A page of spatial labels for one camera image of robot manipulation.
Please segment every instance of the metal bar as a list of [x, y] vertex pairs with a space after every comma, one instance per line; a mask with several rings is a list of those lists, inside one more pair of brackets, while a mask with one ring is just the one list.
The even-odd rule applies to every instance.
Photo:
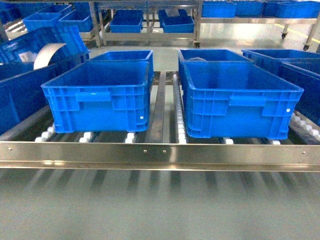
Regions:
[[183, 106], [181, 101], [180, 87], [177, 74], [172, 76], [173, 82], [173, 102], [175, 112], [175, 140], [178, 144], [187, 143], [186, 127], [184, 121]]
[[75, 169], [320, 172], [316, 145], [0, 143], [1, 168], [45, 168], [46, 161]]
[[153, 117], [146, 134], [146, 143], [158, 144], [163, 141], [164, 117], [165, 117], [165, 95], [166, 95], [167, 73], [162, 71], [159, 77], [159, 85], [156, 93]]
[[318, 26], [320, 25], [320, 13], [318, 15], [318, 18], [316, 19], [316, 22], [314, 23], [314, 25], [312, 26], [309, 36], [304, 44], [304, 46], [310, 46], [311, 42], [312, 42], [312, 38], [314, 37], [316, 30], [318, 28]]
[[289, 27], [289, 24], [284, 25], [284, 29], [282, 31], [283, 34], [288, 34], [288, 27]]
[[195, 32], [195, 41], [200, 41], [200, 31], [201, 31], [201, 23], [203, 23], [202, 18], [202, 7], [203, 7], [203, 0], [198, 0], [197, 9], [195, 13], [195, 24], [194, 24], [194, 32]]
[[316, 22], [316, 18], [201, 18], [203, 24], [315, 24]]
[[93, 21], [95, 42], [96, 42], [96, 46], [99, 48], [99, 47], [101, 47], [101, 39], [100, 39], [100, 34], [99, 34], [99, 27], [98, 27], [98, 21], [97, 21], [96, 10], [95, 10], [95, 3], [93, 1], [90, 1], [89, 7], [90, 7], [90, 14], [91, 14], [92, 21]]
[[172, 39], [194, 39], [193, 33], [112, 33], [105, 34], [108, 41], [168, 41]]
[[102, 33], [102, 43], [104, 46], [106, 46], [107, 41], [105, 38], [106, 31], [105, 31], [105, 25], [104, 25], [104, 18], [102, 17], [102, 12], [101, 12], [100, 6], [98, 6], [98, 9], [99, 9], [99, 20], [100, 20], [100, 27], [101, 27], [101, 33]]

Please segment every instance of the crate rim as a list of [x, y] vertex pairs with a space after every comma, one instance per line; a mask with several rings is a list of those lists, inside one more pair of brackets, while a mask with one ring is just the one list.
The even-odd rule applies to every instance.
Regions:
[[166, 25], [165, 24], [165, 19], [163, 19], [163, 26], [166, 26], [166, 27], [174, 27], [174, 26], [185, 26], [185, 25], [194, 25], [195, 24], [195, 20], [192, 18], [192, 16], [177, 16], [177, 17], [181, 17], [181, 18], [188, 18], [188, 19], [191, 19], [192, 22], [191, 23], [185, 23], [185, 24], [174, 24], [174, 25]]
[[0, 87], [7, 86], [8, 84], [10, 84], [10, 81], [14, 81], [14, 80], [16, 80], [17, 78], [19, 78], [19, 77], [21, 77], [23, 75], [31, 74], [31, 73], [33, 73], [35, 71], [40, 71], [40, 70], [43, 70], [43, 69], [48, 69], [49, 70], [49, 69], [55, 69], [55, 68], [56, 68], [56, 65], [52, 64], [52, 65], [44, 66], [44, 67], [39, 68], [39, 69], [33, 69], [33, 70], [30, 70], [30, 71], [26, 71], [26, 72], [14, 75], [12, 77], [8, 77], [6, 79], [0, 80]]
[[189, 60], [185, 60], [185, 58], [184, 58], [184, 56], [183, 56], [183, 54], [182, 54], [182, 52], [181, 52], [181, 51], [184, 51], [184, 50], [188, 50], [188, 51], [192, 51], [192, 52], [197, 52], [197, 51], [199, 51], [199, 50], [200, 50], [200, 51], [201, 51], [201, 50], [205, 50], [205, 51], [207, 51], [207, 50], [210, 50], [210, 51], [228, 51], [228, 52], [230, 52], [230, 53], [236, 54], [236, 55], [238, 55], [238, 56], [246, 59], [246, 60], [243, 60], [243, 61], [241, 61], [241, 60], [227, 60], [227, 61], [223, 61], [223, 60], [219, 60], [219, 61], [216, 61], [216, 60], [206, 60], [206, 61], [203, 61], [203, 62], [219, 62], [219, 63], [221, 63], [221, 62], [237, 62], [237, 63], [238, 63], [238, 62], [248, 62], [248, 63], [254, 63], [254, 62], [255, 62], [255, 61], [253, 61], [252, 59], [250, 59], [250, 58], [248, 58], [248, 57], [246, 57], [246, 56], [240, 55], [239, 53], [234, 52], [234, 51], [231, 51], [231, 50], [226, 49], [226, 48], [201, 48], [201, 49], [180, 48], [180, 49], [178, 49], [177, 51], [178, 51], [178, 58], [179, 58], [179, 60], [181, 60], [181, 62], [191, 62], [191, 61], [189, 61]]
[[[114, 18], [114, 19], [127, 19], [127, 18], [125, 18], [125, 17], [119, 17], [119, 18]], [[114, 24], [114, 19], [110, 22], [110, 26], [116, 26], [116, 27], [132, 27], [132, 26], [139, 26], [139, 25], [141, 25], [142, 24], [142, 19], [140, 19], [140, 18], [138, 18], [138, 17], [135, 17], [134, 19], [139, 19], [140, 21], [139, 21], [139, 24], [137, 24], [137, 25], [117, 25], [117, 24]]]
[[149, 52], [149, 54], [146, 56], [146, 58], [141, 58], [141, 59], [118, 59], [118, 60], [95, 60], [95, 61], [92, 61], [92, 62], [109, 62], [109, 61], [146, 61], [148, 58], [151, 57], [151, 55], [154, 53], [153, 50], [148, 50], [148, 49], [143, 49], [143, 50], [129, 50], [129, 51], [125, 51], [125, 50], [116, 50], [116, 51], [106, 51], [98, 56], [95, 56], [91, 59], [89, 59], [89, 61], [91, 60], [94, 60], [104, 54], [107, 54], [107, 53], [124, 53], [124, 52]]
[[82, 21], [86, 21], [88, 20], [89, 18], [91, 18], [91, 15], [90, 13], [88, 12], [88, 16], [85, 18], [85, 19], [82, 19], [82, 20], [65, 20], [64, 18], [66, 18], [67, 16], [69, 16], [70, 14], [74, 13], [74, 12], [86, 12], [86, 11], [78, 11], [78, 10], [73, 10], [69, 13], [67, 13], [65, 16], [63, 16], [62, 18], [59, 19], [59, 22], [75, 22], [75, 21], [79, 21], [79, 22], [82, 22]]
[[[193, 81], [191, 80], [191, 76], [190, 76], [190, 73], [189, 73], [189, 70], [187, 68], [187, 64], [202, 64], [203, 61], [201, 62], [182, 62], [183, 64], [183, 68], [184, 68], [184, 71], [185, 71], [185, 75], [186, 75], [186, 79], [187, 79], [187, 82], [188, 82], [188, 85], [189, 87], [192, 89], [192, 90], [195, 90], [195, 91], [219, 91], [219, 92], [243, 92], [243, 91], [246, 91], [247, 93], [264, 93], [266, 91], [270, 92], [270, 93], [288, 93], [288, 92], [293, 92], [293, 93], [303, 93], [305, 90], [302, 88], [302, 87], [299, 87], [277, 75], [274, 75], [272, 73], [270, 73], [269, 71], [267, 70], [264, 70], [262, 69], [261, 67], [259, 66], [256, 66], [254, 64], [251, 64], [250, 62], [243, 62], [243, 61], [240, 61], [240, 62], [225, 62], [225, 63], [230, 63], [230, 64], [236, 64], [236, 63], [240, 63], [240, 64], [247, 64], [249, 66], [252, 66], [253, 68], [257, 68], [261, 71], [264, 71], [266, 74], [268, 75], [271, 75], [275, 78], [277, 78], [278, 80], [280, 81], [283, 81], [283, 82], [286, 82], [289, 86], [291, 86], [293, 89], [232, 89], [232, 88], [228, 88], [228, 89], [223, 89], [223, 88], [198, 88], [198, 87], [195, 87], [194, 86], [194, 83]], [[208, 64], [220, 64], [221, 62], [214, 62], [214, 61], [209, 61]]]
[[84, 66], [84, 65], [90, 65], [90, 64], [94, 65], [95, 63], [101, 63], [101, 62], [103, 62], [103, 61], [94, 62], [94, 61], [89, 61], [89, 60], [88, 60], [87, 62], [84, 62], [84, 63], [82, 63], [82, 64], [79, 64], [78, 66], [70, 69], [69, 71], [64, 72], [63, 74], [61, 74], [61, 75], [59, 75], [59, 76], [56, 76], [55, 78], [51, 79], [50, 81], [47, 81], [47, 82], [41, 84], [41, 88], [43, 88], [43, 89], [57, 89], [57, 88], [58, 88], [58, 89], [83, 89], [83, 88], [86, 88], [86, 89], [94, 88], [94, 89], [96, 89], [96, 88], [119, 88], [119, 87], [121, 87], [121, 88], [126, 88], [126, 87], [142, 87], [142, 86], [148, 86], [148, 74], [149, 74], [149, 68], [148, 68], [148, 66], [149, 66], [149, 62], [142, 62], [142, 63], [145, 63], [145, 65], [146, 65], [146, 71], [145, 71], [145, 75], [144, 75], [144, 81], [143, 81], [143, 83], [141, 83], [141, 84], [130, 84], [130, 85], [129, 85], [129, 84], [126, 84], [126, 85], [98, 85], [98, 86], [97, 86], [97, 85], [96, 85], [96, 86], [87, 86], [87, 85], [83, 85], [83, 86], [72, 86], [72, 85], [70, 85], [70, 86], [68, 86], [68, 85], [66, 85], [66, 86], [49, 86], [49, 85], [48, 85], [48, 84], [50, 84], [51, 82], [57, 80], [58, 78], [61, 78], [61, 77], [65, 76], [65, 75], [67, 75], [68, 73], [70, 73], [70, 72], [72, 72], [72, 71], [74, 71], [74, 70], [76, 70], [76, 69], [78, 69], [78, 68], [80, 68], [80, 67], [82, 67], [82, 66]]
[[296, 61], [296, 62], [282, 62], [280, 65], [282, 67], [289, 68], [291, 70], [298, 70], [298, 71], [304, 72], [305, 74], [308, 74], [310, 77], [313, 77], [313, 78], [317, 78], [315, 75], [320, 76], [319, 73], [316, 73], [316, 72], [310, 71], [308, 69], [294, 65], [294, 64], [299, 64], [299, 63], [301, 63], [301, 62], [298, 62], [298, 61]]
[[271, 49], [267, 49], [267, 48], [256, 48], [256, 49], [241, 49], [241, 52], [243, 53], [253, 53], [255, 55], [259, 55], [261, 57], [265, 57], [265, 58], [268, 58], [268, 59], [271, 59], [271, 60], [274, 60], [274, 61], [277, 61], [277, 62], [282, 62], [282, 61], [289, 61], [289, 60], [310, 60], [310, 59], [320, 59], [320, 53], [317, 53], [317, 52], [311, 52], [312, 54], [318, 54], [319, 57], [303, 57], [303, 58], [290, 58], [290, 57], [287, 57], [287, 58], [276, 58], [276, 57], [272, 57], [272, 56], [268, 56], [268, 55], [264, 55], [262, 53], [259, 53], [259, 52], [255, 52], [255, 51], [259, 51], [259, 50], [277, 50], [277, 51], [287, 51], [287, 50], [293, 50], [293, 51], [298, 51], [298, 52], [303, 52], [303, 53], [306, 53], [305, 51], [300, 51], [300, 50], [297, 50], [297, 49], [276, 49], [276, 48], [271, 48]]
[[[31, 19], [32, 16], [35, 16], [35, 15], [56, 15], [56, 17], [52, 18], [52, 19]], [[55, 19], [59, 19], [61, 18], [62, 14], [61, 13], [58, 13], [58, 12], [36, 12], [34, 14], [31, 14], [30, 16], [27, 16], [25, 17], [23, 20], [27, 20], [27, 21], [33, 21], [33, 22], [39, 22], [39, 21], [52, 21], [52, 20], [55, 20]]]

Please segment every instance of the metal frame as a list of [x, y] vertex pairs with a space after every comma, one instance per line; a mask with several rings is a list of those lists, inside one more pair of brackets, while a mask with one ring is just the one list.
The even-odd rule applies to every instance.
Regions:
[[[168, 82], [173, 85], [170, 132], [174, 137], [172, 143], [163, 144]], [[190, 138], [177, 72], [156, 72], [154, 83], [157, 95], [148, 131], [93, 132], [87, 143], [79, 143], [86, 135], [83, 132], [55, 133], [47, 142], [31, 142], [53, 123], [45, 107], [0, 136], [0, 168], [320, 172], [320, 142], [297, 123], [291, 121], [289, 139], [279, 143], [258, 138], [233, 139], [237, 144], [230, 144], [228, 138]]]
[[207, 18], [202, 17], [202, 7], [204, 0], [198, 0], [197, 7], [197, 26], [196, 26], [196, 37], [195, 45], [199, 47], [200, 45], [200, 30], [201, 24], [284, 24], [284, 29], [282, 32], [282, 39], [284, 39], [288, 34], [289, 24], [311, 24], [312, 28], [309, 32], [308, 38], [304, 43], [303, 50], [309, 49], [312, 38], [315, 35], [318, 25], [320, 25], [320, 14], [317, 18], [260, 18], [260, 17], [234, 17], [234, 18]]
[[193, 12], [198, 7], [197, 0], [112, 0], [106, 2], [99, 2], [99, 11], [101, 10], [121, 10], [121, 9], [142, 9], [146, 15], [146, 33], [112, 33], [110, 26], [102, 31], [103, 44], [106, 45], [107, 41], [148, 41], [148, 42], [161, 42], [169, 40], [190, 40], [196, 39], [196, 24], [194, 25], [193, 33], [156, 33], [155, 29], [156, 12], [160, 9], [191, 9]]

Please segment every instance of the metal shelf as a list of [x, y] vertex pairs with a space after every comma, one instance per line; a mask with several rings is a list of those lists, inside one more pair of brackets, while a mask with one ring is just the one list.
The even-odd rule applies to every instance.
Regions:
[[[178, 74], [156, 72], [154, 82], [158, 87], [148, 131], [93, 132], [88, 143], [79, 142], [83, 132], [55, 133], [47, 142], [32, 142], [53, 123], [45, 107], [0, 136], [0, 167], [320, 172], [320, 142], [293, 120], [289, 139], [279, 142], [191, 138], [186, 135]], [[174, 112], [169, 119], [170, 143], [162, 143], [167, 83], [173, 85]]]
[[316, 18], [201, 18], [202, 24], [316, 24], [316, 22]]

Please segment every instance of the white label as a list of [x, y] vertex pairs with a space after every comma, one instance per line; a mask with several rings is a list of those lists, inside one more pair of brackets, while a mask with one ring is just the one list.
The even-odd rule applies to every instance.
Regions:
[[37, 58], [37, 54], [31, 51], [26, 51], [19, 54], [19, 57], [23, 63], [34, 62]]

